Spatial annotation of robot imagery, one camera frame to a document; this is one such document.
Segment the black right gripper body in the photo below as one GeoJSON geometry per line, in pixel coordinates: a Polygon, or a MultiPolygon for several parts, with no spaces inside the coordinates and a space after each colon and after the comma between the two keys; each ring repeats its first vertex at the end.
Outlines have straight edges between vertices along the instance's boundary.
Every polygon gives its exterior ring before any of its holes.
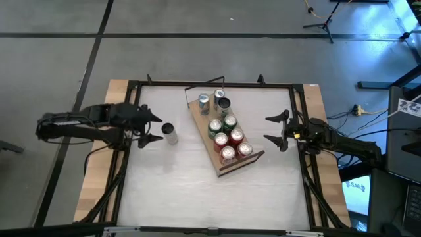
{"type": "Polygon", "coordinates": [[[289,117],[289,110],[285,110],[285,120],[283,121],[282,137],[284,139],[284,144],[281,147],[281,152],[284,152],[288,149],[288,138],[294,138],[294,134],[300,134],[300,138],[295,140],[308,140],[308,126],[304,119],[304,116],[301,112],[297,112],[297,118],[289,117]]]}

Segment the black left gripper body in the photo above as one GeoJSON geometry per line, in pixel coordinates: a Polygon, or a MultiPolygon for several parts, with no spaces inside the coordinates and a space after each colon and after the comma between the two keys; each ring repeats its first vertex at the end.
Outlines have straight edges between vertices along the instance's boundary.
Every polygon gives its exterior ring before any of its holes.
{"type": "Polygon", "coordinates": [[[129,103],[111,106],[111,126],[144,134],[146,124],[147,111],[144,108],[129,103]]]}

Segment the green Sprite can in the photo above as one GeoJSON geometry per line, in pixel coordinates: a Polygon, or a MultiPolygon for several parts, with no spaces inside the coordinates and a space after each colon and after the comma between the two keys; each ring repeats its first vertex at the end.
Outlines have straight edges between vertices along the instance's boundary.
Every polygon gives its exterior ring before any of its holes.
{"type": "Polygon", "coordinates": [[[223,131],[230,133],[237,126],[237,119],[233,114],[226,115],[223,122],[223,131]]]}
{"type": "Polygon", "coordinates": [[[210,120],[208,124],[208,137],[213,140],[218,133],[222,132],[222,129],[223,123],[221,120],[217,118],[210,120]]]}

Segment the red Star Wars cola can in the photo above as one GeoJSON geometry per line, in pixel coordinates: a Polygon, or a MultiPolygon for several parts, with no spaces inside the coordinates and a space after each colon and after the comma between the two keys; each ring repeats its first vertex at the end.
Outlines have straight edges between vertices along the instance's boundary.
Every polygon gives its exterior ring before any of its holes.
{"type": "Polygon", "coordinates": [[[236,152],[231,146],[223,147],[220,151],[220,162],[223,165],[229,165],[235,161],[236,152]]]}

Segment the blue silver Red Bull can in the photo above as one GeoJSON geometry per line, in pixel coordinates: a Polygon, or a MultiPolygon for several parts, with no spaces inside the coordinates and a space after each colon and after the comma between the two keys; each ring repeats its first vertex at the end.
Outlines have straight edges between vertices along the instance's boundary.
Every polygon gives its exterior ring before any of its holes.
{"type": "Polygon", "coordinates": [[[218,107],[219,100],[225,96],[225,91],[222,88],[215,89],[214,90],[214,93],[213,93],[213,96],[214,96],[214,99],[213,99],[213,101],[214,101],[213,107],[214,108],[217,108],[218,107]]]}
{"type": "Polygon", "coordinates": [[[210,111],[210,97],[208,94],[202,93],[198,97],[198,104],[200,108],[200,113],[202,115],[209,114],[210,111]]]}

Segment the black stand foot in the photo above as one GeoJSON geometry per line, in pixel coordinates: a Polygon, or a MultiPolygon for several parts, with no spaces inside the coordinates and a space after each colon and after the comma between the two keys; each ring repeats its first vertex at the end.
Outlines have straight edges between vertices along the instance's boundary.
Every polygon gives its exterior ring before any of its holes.
{"type": "Polygon", "coordinates": [[[417,86],[421,86],[421,83],[413,83],[412,81],[421,76],[421,65],[414,67],[412,70],[408,71],[402,77],[398,78],[394,82],[369,82],[369,81],[359,81],[357,82],[358,89],[367,89],[367,90],[388,90],[390,87],[396,86],[400,88],[410,88],[413,89],[417,86]]]}

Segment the grey aluminium bar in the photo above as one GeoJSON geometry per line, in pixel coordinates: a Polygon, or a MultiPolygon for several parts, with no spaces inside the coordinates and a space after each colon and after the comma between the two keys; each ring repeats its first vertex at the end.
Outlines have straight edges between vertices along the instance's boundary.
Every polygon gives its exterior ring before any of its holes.
{"type": "Polygon", "coordinates": [[[153,226],[114,226],[105,227],[104,233],[120,232],[164,232],[184,234],[204,234],[207,236],[220,236],[223,234],[256,234],[275,236],[297,236],[297,237],[325,237],[322,232],[311,232],[302,230],[254,230],[254,229],[230,229],[230,228],[175,228],[175,227],[153,227],[153,226]]]}

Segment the black tripod stand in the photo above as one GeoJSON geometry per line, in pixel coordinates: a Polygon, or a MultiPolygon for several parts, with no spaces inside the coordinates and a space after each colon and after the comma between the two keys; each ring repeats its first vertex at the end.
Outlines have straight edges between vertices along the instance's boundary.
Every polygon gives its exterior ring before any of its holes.
{"type": "Polygon", "coordinates": [[[315,11],[314,11],[314,8],[310,6],[309,0],[303,0],[303,1],[305,3],[306,8],[307,8],[307,12],[309,14],[313,15],[315,18],[324,19],[324,21],[322,23],[304,25],[303,26],[303,29],[307,29],[307,28],[319,28],[319,29],[325,31],[325,33],[328,36],[329,42],[331,44],[333,44],[334,41],[333,41],[332,33],[330,32],[330,29],[329,29],[329,23],[332,21],[333,15],[335,15],[336,13],[338,13],[339,11],[341,11],[344,8],[344,7],[342,7],[340,10],[338,10],[338,6],[340,5],[341,1],[340,0],[336,0],[335,7],[331,11],[331,13],[329,15],[326,15],[326,16],[319,16],[319,15],[317,15],[315,13],[315,11]]]}

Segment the dark grey cabinet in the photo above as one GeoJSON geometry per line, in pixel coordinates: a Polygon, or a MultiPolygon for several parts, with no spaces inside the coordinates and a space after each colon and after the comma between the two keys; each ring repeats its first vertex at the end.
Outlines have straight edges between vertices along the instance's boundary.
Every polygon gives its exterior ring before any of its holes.
{"type": "Polygon", "coordinates": [[[398,110],[399,99],[405,90],[393,86],[389,89],[387,119],[386,162],[387,171],[421,184],[421,118],[398,110]]]}

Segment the white printed sticker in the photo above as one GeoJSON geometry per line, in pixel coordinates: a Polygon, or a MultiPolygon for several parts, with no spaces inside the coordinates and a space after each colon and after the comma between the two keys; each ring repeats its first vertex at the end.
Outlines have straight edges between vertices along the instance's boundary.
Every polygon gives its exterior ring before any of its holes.
{"type": "Polygon", "coordinates": [[[402,113],[410,114],[421,118],[421,104],[399,99],[398,110],[402,113]]]}

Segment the grey furniture foot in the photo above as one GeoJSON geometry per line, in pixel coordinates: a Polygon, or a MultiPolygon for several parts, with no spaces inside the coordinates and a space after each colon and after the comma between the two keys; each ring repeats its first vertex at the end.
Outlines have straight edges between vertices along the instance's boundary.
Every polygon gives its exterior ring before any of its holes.
{"type": "Polygon", "coordinates": [[[19,147],[17,145],[11,144],[9,142],[5,142],[3,140],[0,140],[0,151],[11,151],[14,153],[23,153],[24,148],[19,147]]]}

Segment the black keyboard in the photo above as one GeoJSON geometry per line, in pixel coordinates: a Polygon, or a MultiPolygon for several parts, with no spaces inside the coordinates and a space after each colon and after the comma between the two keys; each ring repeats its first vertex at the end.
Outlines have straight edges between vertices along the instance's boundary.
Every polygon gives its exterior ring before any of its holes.
{"type": "Polygon", "coordinates": [[[403,228],[415,237],[421,237],[421,186],[408,186],[403,228]]]}

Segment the black metal table frame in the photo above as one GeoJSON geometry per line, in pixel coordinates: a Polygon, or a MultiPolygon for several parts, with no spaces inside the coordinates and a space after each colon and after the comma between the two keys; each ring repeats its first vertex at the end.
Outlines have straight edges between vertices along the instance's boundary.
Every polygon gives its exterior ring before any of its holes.
{"type": "MultiPolygon", "coordinates": [[[[182,81],[146,81],[139,80],[111,80],[105,97],[106,102],[121,102],[125,99],[135,101],[141,96],[141,89],[145,86],[170,86],[177,88],[194,89],[198,87],[217,87],[222,83],[215,78],[210,82],[182,82],[182,81]]],[[[226,88],[257,88],[263,89],[291,89],[294,91],[293,104],[306,116],[319,119],[326,118],[326,112],[317,84],[266,84],[262,77],[253,83],[223,84],[226,88]]],[[[84,178],[78,206],[74,214],[74,221],[78,222],[87,216],[88,212],[99,202],[100,196],[105,192],[112,178],[120,169],[124,152],[101,151],[95,154],[93,163],[88,165],[88,176],[84,178]]],[[[184,234],[204,234],[206,236],[221,236],[223,234],[263,234],[263,235],[293,235],[310,237],[346,237],[351,233],[351,222],[345,204],[345,196],[341,189],[339,169],[335,159],[327,154],[310,155],[307,157],[309,178],[314,182],[319,196],[322,196],[326,205],[337,216],[343,228],[335,227],[323,206],[318,203],[316,195],[308,186],[304,187],[306,206],[310,211],[308,230],[264,230],[256,228],[220,228],[209,227],[169,227],[169,226],[137,226],[140,232],[179,232],[184,234]]]]}

